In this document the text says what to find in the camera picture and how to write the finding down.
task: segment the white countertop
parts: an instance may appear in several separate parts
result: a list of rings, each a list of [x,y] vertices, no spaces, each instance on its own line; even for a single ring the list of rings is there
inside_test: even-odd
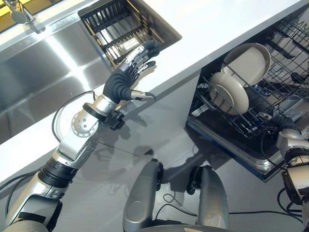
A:
[[[155,72],[140,80],[136,87],[158,94],[304,6],[307,0],[145,2],[182,36],[180,41],[155,57]],[[82,101],[78,100],[70,109],[77,112]],[[57,146],[51,132],[52,117],[53,114],[49,115],[0,145],[0,183]]]

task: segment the dishwasher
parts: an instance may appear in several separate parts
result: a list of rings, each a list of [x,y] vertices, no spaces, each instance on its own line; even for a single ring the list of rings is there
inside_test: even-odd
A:
[[[308,19],[308,7],[302,8],[244,42],[263,45],[271,58],[265,77],[255,85],[244,86],[249,99],[245,113],[231,115],[222,111],[226,96],[216,93],[221,98],[218,105],[210,93],[211,77],[228,66],[225,58],[231,52],[202,68],[190,108],[187,125],[264,182],[279,171],[284,161],[275,146],[277,134],[259,113],[290,117],[305,138],[309,136]],[[230,69],[233,76],[245,81]],[[230,108],[238,112],[231,104]]]

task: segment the black rubber grip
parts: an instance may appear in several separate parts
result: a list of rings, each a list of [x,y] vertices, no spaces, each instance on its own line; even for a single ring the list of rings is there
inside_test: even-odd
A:
[[[295,125],[295,123],[288,117],[276,116],[273,117],[270,121],[275,124],[280,130],[293,129],[300,132],[299,128]]]
[[[301,147],[292,148],[285,153],[284,160],[288,163],[291,159],[297,156],[309,156],[309,150]]]
[[[57,188],[65,188],[75,177],[78,169],[68,167],[50,158],[40,170],[38,177],[41,181]]]
[[[116,69],[107,79],[103,94],[116,104],[121,100],[130,100],[132,90],[129,87],[133,83],[131,77],[126,77],[123,71]]]

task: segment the stainless steel sink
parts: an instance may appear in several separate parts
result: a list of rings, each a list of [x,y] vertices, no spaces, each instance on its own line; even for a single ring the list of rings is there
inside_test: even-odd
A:
[[[110,2],[100,0],[94,6]],[[152,16],[161,36],[169,36],[161,50],[181,38],[148,5],[140,0],[134,3]],[[32,33],[3,50],[0,46],[0,144],[73,96],[102,85],[113,71],[115,64],[81,21],[79,9],[46,26],[41,34]]]

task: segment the bowl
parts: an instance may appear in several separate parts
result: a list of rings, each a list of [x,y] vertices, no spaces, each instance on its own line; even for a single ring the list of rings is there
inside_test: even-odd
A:
[[[221,72],[230,74],[242,86],[252,86],[265,77],[270,65],[270,53],[263,45],[244,43],[226,55]]]

